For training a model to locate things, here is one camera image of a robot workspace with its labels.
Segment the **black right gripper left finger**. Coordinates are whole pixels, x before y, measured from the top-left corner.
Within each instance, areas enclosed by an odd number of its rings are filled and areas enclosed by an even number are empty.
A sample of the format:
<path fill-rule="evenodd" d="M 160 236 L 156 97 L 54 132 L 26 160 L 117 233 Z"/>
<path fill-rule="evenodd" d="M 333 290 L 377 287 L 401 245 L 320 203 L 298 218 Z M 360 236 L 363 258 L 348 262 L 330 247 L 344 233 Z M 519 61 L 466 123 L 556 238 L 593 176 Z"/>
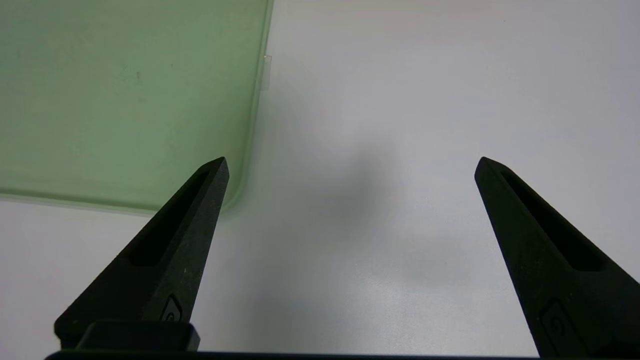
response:
<path fill-rule="evenodd" d="M 229 176 L 220 157 L 186 180 L 57 318 L 62 349 L 98 321 L 190 321 Z"/>

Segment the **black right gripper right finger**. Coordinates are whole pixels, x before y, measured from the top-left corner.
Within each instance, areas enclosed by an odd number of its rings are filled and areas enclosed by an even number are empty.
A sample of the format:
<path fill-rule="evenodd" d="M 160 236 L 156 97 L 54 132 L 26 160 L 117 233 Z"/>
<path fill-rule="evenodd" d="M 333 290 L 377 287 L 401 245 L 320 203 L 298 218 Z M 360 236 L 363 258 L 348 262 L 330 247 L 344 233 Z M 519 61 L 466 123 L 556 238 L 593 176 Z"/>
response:
<path fill-rule="evenodd" d="M 474 179 L 539 357 L 638 358 L 638 281 L 504 164 Z"/>

